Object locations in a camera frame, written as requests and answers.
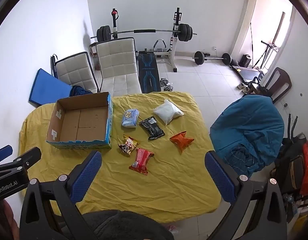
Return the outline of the yellow panda snack packet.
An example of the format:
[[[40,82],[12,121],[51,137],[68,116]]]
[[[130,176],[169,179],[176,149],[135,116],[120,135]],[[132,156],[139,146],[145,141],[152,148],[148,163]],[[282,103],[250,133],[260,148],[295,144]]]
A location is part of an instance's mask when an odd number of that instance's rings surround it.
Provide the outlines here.
[[[139,144],[139,141],[125,134],[123,135],[123,137],[125,141],[122,144],[118,144],[118,147],[121,152],[123,152],[123,154],[130,156],[132,151]]]

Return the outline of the red snack packet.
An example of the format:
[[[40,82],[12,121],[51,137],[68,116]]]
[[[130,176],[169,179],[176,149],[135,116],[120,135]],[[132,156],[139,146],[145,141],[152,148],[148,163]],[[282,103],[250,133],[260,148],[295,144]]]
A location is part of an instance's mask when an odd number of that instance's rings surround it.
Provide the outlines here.
[[[143,148],[137,148],[137,154],[136,159],[134,163],[129,166],[130,170],[136,171],[140,174],[147,175],[147,163],[150,160],[151,157],[153,157],[155,154],[151,151],[148,151]]]

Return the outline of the light blue tissue pack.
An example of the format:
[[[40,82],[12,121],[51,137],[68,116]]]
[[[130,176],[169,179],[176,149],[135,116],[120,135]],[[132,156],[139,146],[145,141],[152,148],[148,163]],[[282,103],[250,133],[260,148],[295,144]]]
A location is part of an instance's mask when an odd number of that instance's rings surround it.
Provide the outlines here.
[[[128,109],[124,112],[121,126],[125,128],[136,128],[139,111],[136,108]]]

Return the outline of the orange snack packet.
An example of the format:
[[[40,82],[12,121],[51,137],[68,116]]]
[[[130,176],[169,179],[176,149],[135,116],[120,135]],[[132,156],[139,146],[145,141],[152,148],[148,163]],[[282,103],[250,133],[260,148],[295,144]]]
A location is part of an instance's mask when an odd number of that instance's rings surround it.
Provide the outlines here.
[[[194,141],[194,138],[187,137],[186,134],[187,131],[183,131],[169,138],[169,140],[178,147],[180,153],[183,153],[183,151]]]

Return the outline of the black snack packet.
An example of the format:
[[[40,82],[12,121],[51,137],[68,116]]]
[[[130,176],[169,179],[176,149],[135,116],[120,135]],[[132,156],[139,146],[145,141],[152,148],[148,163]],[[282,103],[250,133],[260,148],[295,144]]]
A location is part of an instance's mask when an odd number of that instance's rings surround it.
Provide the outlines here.
[[[149,134],[148,140],[155,140],[165,136],[164,131],[159,127],[158,122],[154,116],[140,121],[139,125]]]

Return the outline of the white pillow bag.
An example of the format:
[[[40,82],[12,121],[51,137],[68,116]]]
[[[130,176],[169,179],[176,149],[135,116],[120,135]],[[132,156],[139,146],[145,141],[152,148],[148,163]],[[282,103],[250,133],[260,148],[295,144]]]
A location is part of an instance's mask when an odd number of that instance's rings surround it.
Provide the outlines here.
[[[165,99],[164,103],[153,110],[162,122],[167,126],[174,118],[183,116],[184,113],[171,101]]]

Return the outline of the black backpack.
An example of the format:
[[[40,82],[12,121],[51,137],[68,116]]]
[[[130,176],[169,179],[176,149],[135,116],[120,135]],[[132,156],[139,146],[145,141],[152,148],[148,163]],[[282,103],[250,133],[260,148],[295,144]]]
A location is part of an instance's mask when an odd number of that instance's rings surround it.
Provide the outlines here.
[[[275,168],[270,172],[279,186],[281,194],[299,193],[305,173],[303,146],[307,142],[304,133],[294,136],[298,118],[291,121],[288,116],[287,137],[283,138],[279,154],[275,159]]]

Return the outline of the open cardboard box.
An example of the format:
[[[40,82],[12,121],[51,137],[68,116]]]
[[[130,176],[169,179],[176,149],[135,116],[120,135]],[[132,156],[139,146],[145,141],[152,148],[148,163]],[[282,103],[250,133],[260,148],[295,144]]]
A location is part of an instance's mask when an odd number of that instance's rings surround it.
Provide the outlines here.
[[[59,99],[46,142],[59,149],[111,148],[113,102],[109,92]]]

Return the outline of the blue foam mat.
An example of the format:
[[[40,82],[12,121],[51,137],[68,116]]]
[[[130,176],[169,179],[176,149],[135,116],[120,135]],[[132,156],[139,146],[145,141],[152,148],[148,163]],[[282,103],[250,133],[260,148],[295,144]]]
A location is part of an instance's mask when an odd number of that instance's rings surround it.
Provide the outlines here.
[[[70,85],[40,68],[33,82],[29,102],[37,106],[55,103],[59,99],[69,97],[70,91]]]

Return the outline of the dark blue cloth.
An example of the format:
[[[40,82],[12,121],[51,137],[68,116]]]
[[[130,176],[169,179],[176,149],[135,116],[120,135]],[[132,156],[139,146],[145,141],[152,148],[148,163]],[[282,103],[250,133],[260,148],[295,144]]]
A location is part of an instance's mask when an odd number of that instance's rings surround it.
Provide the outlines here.
[[[93,92],[91,92],[90,90],[86,90],[81,86],[74,85],[71,87],[69,96],[72,97],[72,96],[86,95],[92,93]]]

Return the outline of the teal jacket on chair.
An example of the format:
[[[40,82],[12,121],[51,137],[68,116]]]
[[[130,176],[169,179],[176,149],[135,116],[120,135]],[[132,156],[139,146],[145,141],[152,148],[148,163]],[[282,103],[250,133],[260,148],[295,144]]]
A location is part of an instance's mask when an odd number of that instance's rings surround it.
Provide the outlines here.
[[[251,177],[278,156],[284,121],[262,95],[246,95],[231,103],[210,127],[215,153],[238,175]]]

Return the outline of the white padded chair left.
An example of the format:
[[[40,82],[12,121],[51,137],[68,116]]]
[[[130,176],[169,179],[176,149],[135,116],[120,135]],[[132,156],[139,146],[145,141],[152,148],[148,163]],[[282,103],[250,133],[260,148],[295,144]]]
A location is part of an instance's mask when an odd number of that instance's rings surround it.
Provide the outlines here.
[[[80,86],[92,93],[99,92],[99,85],[86,51],[68,56],[55,63],[57,78],[70,86]]]

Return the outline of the white padded chair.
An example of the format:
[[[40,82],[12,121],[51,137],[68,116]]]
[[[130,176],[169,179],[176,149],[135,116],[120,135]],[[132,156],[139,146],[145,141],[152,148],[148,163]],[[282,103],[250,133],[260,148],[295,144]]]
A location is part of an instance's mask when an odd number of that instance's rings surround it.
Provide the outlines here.
[[[111,96],[142,92],[134,38],[99,42],[96,50],[102,77],[100,92],[109,92]]]
[[[68,56],[55,63],[57,78],[70,86],[80,86],[92,93],[99,92],[99,85],[86,51]]]

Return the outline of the yellow tablecloth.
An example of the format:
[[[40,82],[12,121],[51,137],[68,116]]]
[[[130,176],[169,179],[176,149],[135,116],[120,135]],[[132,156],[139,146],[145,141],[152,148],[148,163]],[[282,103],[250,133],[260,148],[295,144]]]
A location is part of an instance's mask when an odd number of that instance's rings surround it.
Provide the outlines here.
[[[124,129],[123,113],[136,108],[140,118],[153,115],[153,110],[167,99],[183,116],[167,126],[159,126],[165,136],[148,140],[142,127]],[[180,153],[169,138],[187,131],[194,141]],[[118,144],[123,135],[139,141],[138,147],[155,155],[147,163],[148,174],[130,170],[136,153],[123,154]],[[101,210],[128,210],[150,217],[160,223],[170,223],[215,211],[221,195],[204,165],[205,154],[213,149],[208,130],[195,99],[183,92],[156,92],[116,96],[113,99],[112,147],[101,149],[102,166],[83,201],[81,213]]]

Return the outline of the white padded chair right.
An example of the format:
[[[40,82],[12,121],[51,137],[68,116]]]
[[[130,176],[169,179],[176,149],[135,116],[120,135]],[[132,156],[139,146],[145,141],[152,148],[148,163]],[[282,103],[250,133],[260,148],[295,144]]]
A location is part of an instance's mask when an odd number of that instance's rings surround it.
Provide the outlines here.
[[[99,42],[96,50],[102,77],[100,92],[109,92],[111,96],[142,92],[134,38]]]

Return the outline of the dark wooden chair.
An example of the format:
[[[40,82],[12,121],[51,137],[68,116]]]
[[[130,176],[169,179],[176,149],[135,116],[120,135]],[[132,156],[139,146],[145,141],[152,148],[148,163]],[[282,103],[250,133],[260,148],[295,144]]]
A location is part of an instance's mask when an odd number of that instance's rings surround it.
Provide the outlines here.
[[[285,94],[287,94],[287,92],[289,92],[291,88],[292,82],[289,74],[285,70],[276,67],[266,84],[251,84],[251,88],[248,90],[247,95],[257,94],[268,96],[272,98],[273,104],[276,104],[285,96]]]

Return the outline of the black blue bench pad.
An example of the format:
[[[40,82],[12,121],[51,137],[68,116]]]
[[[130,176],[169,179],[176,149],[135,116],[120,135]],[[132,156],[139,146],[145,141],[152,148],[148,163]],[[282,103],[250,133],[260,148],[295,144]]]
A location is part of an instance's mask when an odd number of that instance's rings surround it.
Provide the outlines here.
[[[138,78],[142,93],[160,92],[160,78],[154,53],[139,53]]]

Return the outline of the barbell on rack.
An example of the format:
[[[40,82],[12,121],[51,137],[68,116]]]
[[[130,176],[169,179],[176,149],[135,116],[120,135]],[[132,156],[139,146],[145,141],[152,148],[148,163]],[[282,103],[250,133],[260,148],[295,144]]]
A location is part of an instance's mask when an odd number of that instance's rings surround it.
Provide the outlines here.
[[[144,33],[172,33],[172,37],[176,35],[176,37],[182,42],[190,41],[194,35],[197,35],[193,31],[193,28],[189,24],[180,23],[178,25],[177,30],[159,30],[159,29],[133,29],[133,30],[125,30],[125,31],[111,31],[109,25],[101,26],[97,30],[97,34],[92,36],[91,38],[96,38],[99,42],[109,41],[112,38],[116,38],[118,34],[144,34]]]

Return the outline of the chrome dumbbell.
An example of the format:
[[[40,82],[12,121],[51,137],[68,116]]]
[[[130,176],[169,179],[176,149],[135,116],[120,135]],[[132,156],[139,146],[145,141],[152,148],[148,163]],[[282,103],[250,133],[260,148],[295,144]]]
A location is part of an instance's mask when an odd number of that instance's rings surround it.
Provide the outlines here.
[[[174,86],[167,78],[161,78],[159,84],[160,87],[166,92],[172,92],[174,90]]]

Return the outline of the black tripod stand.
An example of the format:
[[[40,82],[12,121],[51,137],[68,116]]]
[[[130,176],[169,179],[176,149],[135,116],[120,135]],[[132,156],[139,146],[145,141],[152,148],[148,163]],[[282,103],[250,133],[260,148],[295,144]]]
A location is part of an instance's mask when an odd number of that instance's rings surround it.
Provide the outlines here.
[[[273,52],[278,52],[279,47],[276,46],[274,43],[266,43],[261,40],[261,43],[266,45],[265,51],[262,53],[261,57],[253,64],[253,68],[263,69],[265,68],[266,64],[268,63],[270,56]]]

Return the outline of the floor barbell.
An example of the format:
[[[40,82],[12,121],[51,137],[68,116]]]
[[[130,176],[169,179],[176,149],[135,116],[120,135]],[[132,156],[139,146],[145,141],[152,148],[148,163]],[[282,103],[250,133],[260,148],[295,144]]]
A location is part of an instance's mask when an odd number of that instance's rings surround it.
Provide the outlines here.
[[[225,65],[230,65],[232,62],[232,57],[229,53],[224,53],[222,57],[211,57],[202,51],[196,51],[192,59],[194,59],[197,65],[202,65],[207,60],[221,60]]]

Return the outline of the white weight bench rack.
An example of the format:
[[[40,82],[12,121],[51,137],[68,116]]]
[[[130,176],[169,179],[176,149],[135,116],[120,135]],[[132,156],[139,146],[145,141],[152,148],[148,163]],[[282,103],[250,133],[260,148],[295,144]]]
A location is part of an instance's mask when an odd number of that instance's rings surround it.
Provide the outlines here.
[[[118,13],[117,9],[115,9],[115,8],[112,9],[111,16],[112,16],[112,20],[113,20],[112,31],[118,31],[117,20],[119,18],[119,13]],[[178,25],[180,24],[181,17],[182,17],[182,13],[180,12],[180,8],[177,7],[176,11],[174,12],[174,18],[173,18],[174,23],[173,23],[172,30],[178,29]],[[173,70],[174,73],[177,72],[177,67],[176,67],[175,62],[174,62],[177,41],[178,41],[178,38],[176,37],[176,35],[174,35],[174,37],[172,37],[172,34],[171,34],[169,49],[166,52],[162,52],[162,53],[155,52],[155,55],[157,55],[157,56],[158,55],[166,56],[168,58],[169,63],[171,64],[172,70]]]

